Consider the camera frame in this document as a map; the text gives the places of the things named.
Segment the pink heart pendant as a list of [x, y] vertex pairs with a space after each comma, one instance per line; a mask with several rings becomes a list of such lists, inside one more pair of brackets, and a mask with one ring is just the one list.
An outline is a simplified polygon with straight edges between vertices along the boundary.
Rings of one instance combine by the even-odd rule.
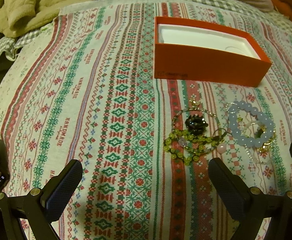
[[220, 154], [225, 153], [227, 150], [227, 145], [225, 142], [221, 142], [218, 146], [217, 146], [217, 152]]

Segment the black flower hair clip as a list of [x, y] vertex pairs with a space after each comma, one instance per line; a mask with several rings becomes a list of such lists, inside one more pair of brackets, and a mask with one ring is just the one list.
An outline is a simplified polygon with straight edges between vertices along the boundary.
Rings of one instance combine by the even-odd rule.
[[192, 135], [202, 135], [208, 127], [204, 117], [199, 115], [190, 115], [186, 119], [185, 125]]

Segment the gold chain charm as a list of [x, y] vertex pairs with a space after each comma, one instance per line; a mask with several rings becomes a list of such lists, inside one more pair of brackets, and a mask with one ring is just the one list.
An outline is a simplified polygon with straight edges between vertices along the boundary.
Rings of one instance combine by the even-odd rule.
[[277, 137], [276, 134], [270, 137], [267, 142], [263, 143], [262, 147], [256, 149], [257, 153], [258, 154], [269, 153], [276, 137]]

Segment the patterned knit cloth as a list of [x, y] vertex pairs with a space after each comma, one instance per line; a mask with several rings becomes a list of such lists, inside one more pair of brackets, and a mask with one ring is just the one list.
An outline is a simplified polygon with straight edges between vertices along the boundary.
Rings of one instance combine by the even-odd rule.
[[[157, 16], [249, 33], [272, 66], [257, 88], [153, 77]], [[292, 27], [193, 2], [106, 1], [67, 10], [21, 53], [0, 85], [9, 196], [43, 186], [71, 159], [83, 178], [55, 229], [62, 239], [230, 239], [236, 222], [208, 178], [217, 151], [186, 166], [163, 150], [171, 120], [196, 100], [227, 127], [246, 101], [274, 120], [270, 154], [252, 161], [227, 135], [220, 158], [266, 194], [292, 190]]]

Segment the red cardboard box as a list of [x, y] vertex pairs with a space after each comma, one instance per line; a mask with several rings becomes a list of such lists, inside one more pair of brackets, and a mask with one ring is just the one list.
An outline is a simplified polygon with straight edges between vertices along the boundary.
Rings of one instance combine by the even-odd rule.
[[271, 64], [245, 31], [186, 18], [155, 18], [156, 79], [257, 87]]

